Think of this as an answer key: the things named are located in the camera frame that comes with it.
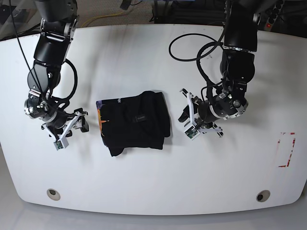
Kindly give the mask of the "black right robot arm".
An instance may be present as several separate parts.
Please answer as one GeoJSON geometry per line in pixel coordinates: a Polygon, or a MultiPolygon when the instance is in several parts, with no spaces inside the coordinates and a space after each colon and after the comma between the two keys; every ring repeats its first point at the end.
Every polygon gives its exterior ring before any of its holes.
{"type": "Polygon", "coordinates": [[[27,77],[30,90],[24,104],[25,113],[31,119],[38,118],[44,122],[41,128],[53,138],[56,149],[60,150],[68,146],[67,138],[72,136],[73,129],[89,131],[86,111],[82,108],[73,113],[65,111],[78,84],[77,70],[66,58],[79,19],[78,6],[75,0],[36,0],[35,6],[42,20],[33,67],[27,77]],[[74,82],[70,94],[59,98],[52,93],[60,82],[63,64],[71,67],[74,82]]]}

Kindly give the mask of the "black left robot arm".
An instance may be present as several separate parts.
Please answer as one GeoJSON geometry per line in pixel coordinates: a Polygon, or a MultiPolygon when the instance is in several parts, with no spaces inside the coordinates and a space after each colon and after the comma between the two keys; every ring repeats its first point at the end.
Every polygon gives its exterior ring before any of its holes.
{"type": "Polygon", "coordinates": [[[239,117],[246,111],[248,101],[245,93],[255,74],[258,24],[265,4],[264,0],[225,2],[225,24],[220,38],[204,45],[193,59],[206,81],[201,97],[193,96],[186,89],[181,90],[188,104],[178,121],[185,124],[188,138],[195,139],[201,133],[209,132],[222,137],[223,130],[215,122],[239,117]],[[201,59],[217,47],[223,50],[220,64],[222,78],[219,83],[213,83],[201,67],[201,59]]]}

